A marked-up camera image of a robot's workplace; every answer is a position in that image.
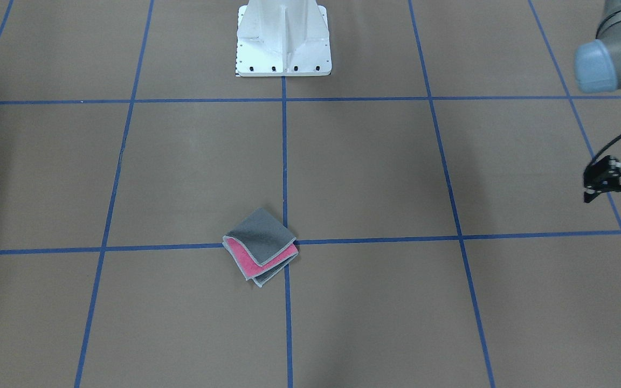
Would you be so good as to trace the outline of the pink grey-backed towel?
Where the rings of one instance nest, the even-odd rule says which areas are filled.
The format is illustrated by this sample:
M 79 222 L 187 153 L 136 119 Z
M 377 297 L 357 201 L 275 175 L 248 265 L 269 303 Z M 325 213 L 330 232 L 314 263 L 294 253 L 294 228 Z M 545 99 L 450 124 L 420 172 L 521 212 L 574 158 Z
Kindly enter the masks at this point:
M 245 280 L 261 288 L 296 256 L 296 236 L 275 216 L 258 208 L 222 236 L 222 245 Z

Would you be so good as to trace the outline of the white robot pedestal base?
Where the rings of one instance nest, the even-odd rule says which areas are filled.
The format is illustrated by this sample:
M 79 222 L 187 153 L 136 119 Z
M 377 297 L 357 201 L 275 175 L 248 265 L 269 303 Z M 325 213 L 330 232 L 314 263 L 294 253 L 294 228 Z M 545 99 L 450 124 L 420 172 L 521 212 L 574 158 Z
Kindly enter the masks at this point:
M 332 72 L 326 7 L 316 1 L 249 1 L 237 12 L 235 74 L 323 77 Z

